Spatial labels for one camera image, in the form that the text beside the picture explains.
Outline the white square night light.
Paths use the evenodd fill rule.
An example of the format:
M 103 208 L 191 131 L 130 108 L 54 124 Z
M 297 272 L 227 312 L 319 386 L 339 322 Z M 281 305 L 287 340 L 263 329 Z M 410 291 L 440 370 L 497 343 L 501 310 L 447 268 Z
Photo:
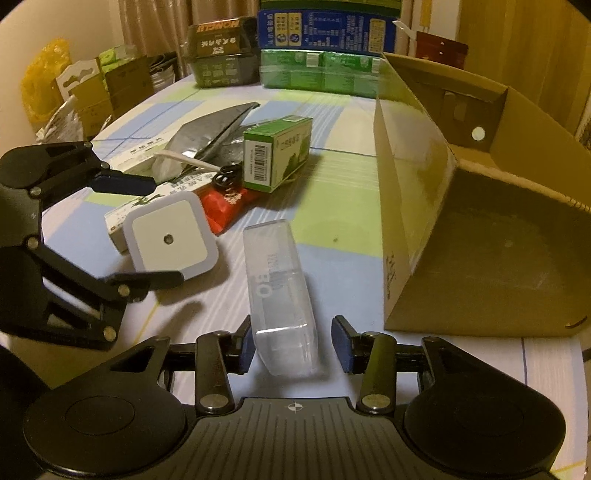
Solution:
M 219 258 L 204 208 L 190 191 L 133 210 L 122 231 L 137 272 L 178 271 L 189 280 L 211 271 Z

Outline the brown cardboard box stack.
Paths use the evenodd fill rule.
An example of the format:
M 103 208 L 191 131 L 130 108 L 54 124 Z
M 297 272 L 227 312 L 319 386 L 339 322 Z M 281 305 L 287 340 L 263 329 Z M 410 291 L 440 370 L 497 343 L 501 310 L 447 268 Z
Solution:
M 145 56 L 103 73 L 97 60 L 69 65 L 56 77 L 64 101 L 76 98 L 75 111 L 85 138 L 96 136 L 105 121 L 116 120 L 154 94 Z

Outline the beige curtain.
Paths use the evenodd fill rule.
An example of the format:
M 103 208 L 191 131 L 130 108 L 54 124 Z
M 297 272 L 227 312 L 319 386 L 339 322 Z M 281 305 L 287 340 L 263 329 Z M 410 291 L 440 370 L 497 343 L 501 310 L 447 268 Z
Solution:
M 191 73 L 181 45 L 192 25 L 238 17 L 254 17 L 257 1 L 119 1 L 123 43 L 144 57 L 152 73 L 173 68 L 176 78 Z

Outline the clear plastic rectangular case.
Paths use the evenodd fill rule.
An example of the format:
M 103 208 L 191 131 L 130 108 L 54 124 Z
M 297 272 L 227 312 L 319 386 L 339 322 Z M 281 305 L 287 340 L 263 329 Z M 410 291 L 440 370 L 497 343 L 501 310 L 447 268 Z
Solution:
M 296 242 L 287 220 L 243 231 L 250 322 L 260 360 L 273 376 L 318 369 L 318 329 Z

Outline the green white small carton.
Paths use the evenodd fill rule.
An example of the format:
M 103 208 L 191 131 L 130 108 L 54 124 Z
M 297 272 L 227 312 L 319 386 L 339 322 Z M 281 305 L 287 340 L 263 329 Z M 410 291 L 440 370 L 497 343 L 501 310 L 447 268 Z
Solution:
M 308 160 L 312 119 L 286 116 L 243 133 L 242 185 L 273 193 Z

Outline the white green medicine box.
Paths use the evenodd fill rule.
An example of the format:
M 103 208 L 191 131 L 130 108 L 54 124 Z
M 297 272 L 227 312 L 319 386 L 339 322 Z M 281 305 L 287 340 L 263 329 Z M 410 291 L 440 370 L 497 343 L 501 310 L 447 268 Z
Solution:
M 120 254 L 124 254 L 127 251 L 127 244 L 123 233 L 123 223 L 131 212 L 148 205 L 155 200 L 182 191 L 199 193 L 211 185 L 214 175 L 214 172 L 188 172 L 177 179 L 158 185 L 149 195 L 132 197 L 130 200 L 126 200 L 122 205 L 107 212 L 104 215 L 106 230 L 115 249 Z

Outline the yellow plastic bag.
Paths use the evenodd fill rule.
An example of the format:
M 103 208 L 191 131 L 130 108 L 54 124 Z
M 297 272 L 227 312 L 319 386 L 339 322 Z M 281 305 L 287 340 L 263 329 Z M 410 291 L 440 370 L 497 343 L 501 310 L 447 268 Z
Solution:
M 50 41 L 27 67 L 20 82 L 21 99 L 32 128 L 43 127 L 62 105 L 63 98 L 56 79 L 71 64 L 66 39 Z

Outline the dark red gift box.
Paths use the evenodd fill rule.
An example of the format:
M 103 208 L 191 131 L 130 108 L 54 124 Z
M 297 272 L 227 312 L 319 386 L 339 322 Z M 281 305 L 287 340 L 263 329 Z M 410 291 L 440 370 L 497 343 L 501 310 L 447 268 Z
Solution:
M 458 69 L 465 67 L 468 45 L 438 35 L 419 31 L 416 34 L 416 57 Z

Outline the blue printed carton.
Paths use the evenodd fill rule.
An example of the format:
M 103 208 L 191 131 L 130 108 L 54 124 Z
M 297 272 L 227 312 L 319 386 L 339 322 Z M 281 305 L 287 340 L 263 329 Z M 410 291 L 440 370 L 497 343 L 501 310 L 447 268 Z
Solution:
M 257 13 L 262 49 L 320 50 L 380 56 L 394 52 L 394 18 L 347 11 L 263 9 Z

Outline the silver foil pouch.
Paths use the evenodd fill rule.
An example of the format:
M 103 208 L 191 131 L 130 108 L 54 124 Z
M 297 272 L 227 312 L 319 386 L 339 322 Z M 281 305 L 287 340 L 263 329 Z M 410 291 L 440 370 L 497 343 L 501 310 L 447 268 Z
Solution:
M 214 159 L 219 148 L 221 148 L 221 144 L 231 134 L 235 133 L 247 115 L 259 106 L 259 102 L 235 105 L 184 123 L 162 150 L 181 153 L 187 157 L 216 165 L 211 160 Z M 186 163 L 156 157 L 155 155 L 154 157 L 151 172 L 158 183 L 177 178 L 189 168 L 197 168 Z

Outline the green drink pack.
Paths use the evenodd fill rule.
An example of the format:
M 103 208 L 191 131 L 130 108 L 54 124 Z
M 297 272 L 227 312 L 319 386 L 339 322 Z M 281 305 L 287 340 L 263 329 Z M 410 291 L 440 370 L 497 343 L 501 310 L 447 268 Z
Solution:
M 375 98 L 382 59 L 332 51 L 264 49 L 260 82 L 270 89 Z

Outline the wooden wardrobe door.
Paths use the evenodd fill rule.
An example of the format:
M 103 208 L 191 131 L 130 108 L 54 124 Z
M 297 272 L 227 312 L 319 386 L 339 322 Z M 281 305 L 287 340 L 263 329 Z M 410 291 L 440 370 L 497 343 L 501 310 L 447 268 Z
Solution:
M 590 94 L 590 21 L 568 1 L 463 1 L 465 69 L 510 86 L 574 134 Z

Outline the red snack packet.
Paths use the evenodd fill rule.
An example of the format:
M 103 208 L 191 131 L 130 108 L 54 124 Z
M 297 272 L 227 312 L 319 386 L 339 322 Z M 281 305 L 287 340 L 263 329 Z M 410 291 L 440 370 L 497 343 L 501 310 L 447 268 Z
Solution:
M 214 187 L 208 187 L 198 194 L 207 223 L 216 236 L 228 230 L 246 208 L 262 196 L 262 192 L 245 188 L 221 192 Z

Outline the beige plastic spoon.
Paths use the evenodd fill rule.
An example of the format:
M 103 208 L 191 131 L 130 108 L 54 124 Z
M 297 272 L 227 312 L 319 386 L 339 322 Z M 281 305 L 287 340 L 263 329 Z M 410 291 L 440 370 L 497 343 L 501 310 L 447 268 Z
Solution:
M 193 167 L 202 168 L 207 171 L 211 172 L 218 172 L 221 168 L 211 163 L 198 160 L 196 158 L 187 157 L 184 154 L 169 151 L 169 150 L 160 150 L 155 153 L 156 157 L 161 157 L 169 160 L 174 160 L 180 163 L 186 163 L 192 165 Z

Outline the large open cardboard box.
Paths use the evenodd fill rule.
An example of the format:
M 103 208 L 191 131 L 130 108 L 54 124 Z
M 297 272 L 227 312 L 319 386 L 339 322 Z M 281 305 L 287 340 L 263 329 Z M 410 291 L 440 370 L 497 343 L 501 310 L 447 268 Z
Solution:
M 517 90 L 387 54 L 374 136 L 384 325 L 487 337 L 590 326 L 590 154 Z

